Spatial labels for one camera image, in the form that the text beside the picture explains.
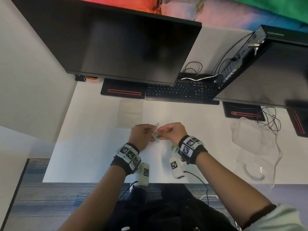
sleeve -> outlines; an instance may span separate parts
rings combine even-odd
[[[287,205],[280,205],[245,231],[308,231],[299,218],[299,212]]]

person's left hand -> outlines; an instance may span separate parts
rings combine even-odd
[[[139,151],[142,151],[146,148],[149,142],[155,141],[152,136],[155,129],[156,126],[150,124],[135,125],[132,128],[128,142],[134,144]]]

keyboard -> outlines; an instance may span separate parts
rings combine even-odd
[[[145,93],[145,99],[219,105],[219,101],[213,100],[217,94],[218,89],[213,82],[176,80],[173,87],[149,84]]]

computer monitor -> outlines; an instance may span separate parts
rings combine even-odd
[[[308,109],[307,55],[307,33],[261,26],[217,78],[214,100]]]
[[[201,23],[80,0],[12,0],[67,73],[173,85]]]

red rectangular outline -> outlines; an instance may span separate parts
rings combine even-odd
[[[141,95],[141,92],[123,91],[123,90],[116,90],[116,89],[108,89],[108,92],[120,93],[120,94],[126,94],[126,95]]]
[[[261,118],[260,114],[254,114],[254,113],[241,113],[241,112],[231,112],[232,115],[238,115],[238,116],[243,116],[243,117],[258,117]]]
[[[295,116],[295,120],[296,120],[296,122],[297,122],[297,125],[298,125],[298,127],[299,127],[299,130],[301,131],[302,134],[305,134],[305,130],[304,130],[304,128],[303,128],[301,122],[299,121],[299,118],[298,118],[296,112],[293,111],[293,113],[294,113],[294,116]]]

